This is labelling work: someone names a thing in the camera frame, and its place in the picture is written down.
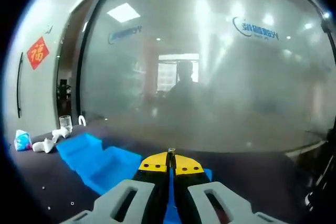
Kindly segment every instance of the blue foam block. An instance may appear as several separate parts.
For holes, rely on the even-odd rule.
[[[109,147],[89,162],[82,163],[76,171],[84,184],[103,195],[122,180],[133,178],[141,160],[139,154]]]
[[[103,152],[101,140],[89,134],[82,134],[56,145],[61,158],[72,170],[85,160]]]
[[[212,181],[212,170],[204,169],[206,176]],[[164,216],[163,224],[181,224],[181,220],[179,217],[179,213],[177,212],[177,208],[174,200],[174,186],[173,186],[173,170],[170,169],[170,177],[169,177],[169,200],[167,204],[167,211]]]

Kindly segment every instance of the company logo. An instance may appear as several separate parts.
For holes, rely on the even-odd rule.
[[[268,40],[269,38],[277,38],[279,40],[278,33],[276,33],[275,31],[246,23],[245,20],[242,22],[239,17],[234,17],[232,19],[232,23],[237,31],[246,37],[251,37],[252,35],[254,35],[255,37],[264,38],[266,40]]]
[[[116,33],[110,33],[108,37],[109,44],[113,45],[117,40],[131,36],[132,34],[140,33],[142,26],[136,26]]]

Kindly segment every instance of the dark table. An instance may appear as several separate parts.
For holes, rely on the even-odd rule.
[[[73,128],[71,136],[85,132],[101,139],[103,148],[121,147],[143,157],[165,151],[151,143],[118,137],[105,126],[78,125]],[[35,137],[32,141],[43,141],[46,137],[51,139],[51,133]],[[92,210],[93,202],[99,195],[84,185],[80,177],[60,158],[56,148],[46,154],[32,150],[17,152],[12,145],[9,152],[27,189],[50,216],[52,223],[65,221],[85,209]],[[211,169],[213,181],[223,183],[250,201],[253,212],[261,211],[288,223],[297,222],[304,213],[297,199],[296,190],[300,185],[297,167],[283,153],[176,152]]]

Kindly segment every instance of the white wall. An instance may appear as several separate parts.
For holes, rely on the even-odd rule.
[[[69,14],[81,1],[32,0],[26,14],[22,16],[7,56],[4,78],[4,122],[9,139],[13,138],[16,129],[28,131],[35,136],[56,128],[56,54]],[[51,26],[51,33],[45,34]],[[40,36],[45,40],[49,55],[36,70],[33,70],[26,52]],[[22,117],[19,119],[16,79],[21,52],[24,52],[24,59],[19,86]]]

